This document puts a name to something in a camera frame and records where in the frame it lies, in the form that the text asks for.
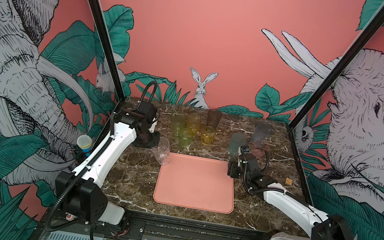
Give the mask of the light green tall glass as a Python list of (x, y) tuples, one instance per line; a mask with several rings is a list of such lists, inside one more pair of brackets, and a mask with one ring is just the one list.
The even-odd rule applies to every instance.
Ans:
[(175, 136), (186, 126), (186, 115), (183, 113), (174, 113), (171, 115), (171, 125)]

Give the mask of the clear glass tumbler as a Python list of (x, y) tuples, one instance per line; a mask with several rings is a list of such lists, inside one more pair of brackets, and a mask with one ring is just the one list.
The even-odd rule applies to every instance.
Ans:
[(170, 162), (170, 144), (169, 140), (160, 137), (159, 143), (156, 147), (151, 148), (154, 158), (157, 162), (164, 166)]

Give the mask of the amber tall glass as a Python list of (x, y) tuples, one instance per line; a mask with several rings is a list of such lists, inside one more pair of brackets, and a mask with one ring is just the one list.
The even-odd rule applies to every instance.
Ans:
[(192, 131), (193, 136), (197, 136), (202, 123), (202, 116), (199, 113), (190, 113), (187, 116), (187, 128)]

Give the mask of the pink square tray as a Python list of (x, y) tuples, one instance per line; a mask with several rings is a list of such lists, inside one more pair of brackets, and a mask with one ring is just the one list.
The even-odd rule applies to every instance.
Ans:
[(153, 199), (159, 204), (222, 214), (234, 210), (234, 181), (228, 162), (171, 153), (161, 166)]

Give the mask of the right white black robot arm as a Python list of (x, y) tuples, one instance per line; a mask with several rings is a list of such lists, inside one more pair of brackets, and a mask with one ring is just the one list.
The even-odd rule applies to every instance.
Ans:
[(256, 156), (248, 146), (238, 149), (238, 159), (228, 164), (231, 178), (239, 179), (251, 196), (258, 197), (280, 210), (295, 222), (306, 236), (274, 232), (264, 235), (262, 240), (354, 240), (345, 219), (340, 215), (330, 216), (305, 201), (297, 198), (271, 176), (265, 175), (259, 167)]

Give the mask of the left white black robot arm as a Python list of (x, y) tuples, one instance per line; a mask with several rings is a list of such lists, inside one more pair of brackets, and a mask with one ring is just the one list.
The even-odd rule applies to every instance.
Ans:
[(157, 121), (157, 107), (146, 101), (140, 102), (136, 109), (114, 113), (89, 156), (72, 172), (61, 172), (56, 178), (58, 197), (49, 209), (50, 214), (61, 209), (90, 223), (120, 225), (126, 211), (108, 200), (102, 185), (128, 146), (133, 143), (144, 148), (158, 145)]

